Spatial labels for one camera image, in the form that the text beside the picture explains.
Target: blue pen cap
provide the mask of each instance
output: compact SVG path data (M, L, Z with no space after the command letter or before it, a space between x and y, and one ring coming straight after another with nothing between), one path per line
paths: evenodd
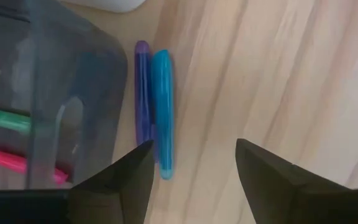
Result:
M152 59L152 92L160 163L160 175L173 176L173 72L169 51L161 50Z

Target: wood grain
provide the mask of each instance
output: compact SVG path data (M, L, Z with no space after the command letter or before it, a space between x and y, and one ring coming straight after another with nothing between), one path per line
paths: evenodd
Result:
M175 175L156 172L145 223L254 223L237 138L358 187L358 0L148 0L127 14L69 6L127 52L113 160L135 147L135 42L172 53Z

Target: purple pen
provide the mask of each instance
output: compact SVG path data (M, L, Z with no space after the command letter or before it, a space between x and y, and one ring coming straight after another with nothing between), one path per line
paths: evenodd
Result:
M148 43L140 40L135 47L135 125L136 143L154 139L154 110L151 87L151 54Z

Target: clear plastic bin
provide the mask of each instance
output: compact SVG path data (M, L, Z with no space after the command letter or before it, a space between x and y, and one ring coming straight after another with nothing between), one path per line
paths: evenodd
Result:
M31 118L30 133L0 127L0 189L62 188L111 163L127 61L118 41L54 0L0 0L0 110ZM55 167L70 184L53 181Z

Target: marker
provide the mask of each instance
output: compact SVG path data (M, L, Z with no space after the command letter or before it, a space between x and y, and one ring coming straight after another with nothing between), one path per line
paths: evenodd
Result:
M0 110L0 127L28 134L30 132L31 120L28 116Z
M135 125L136 143L152 139L151 54L146 41L135 47Z
M169 52L161 50L152 59L152 91L155 110L160 175L173 176L173 74Z
M13 170L21 174L25 174L27 169L27 159L0 151L0 166ZM53 179L57 184L63 184L66 182L68 175L63 171L55 168L53 173Z

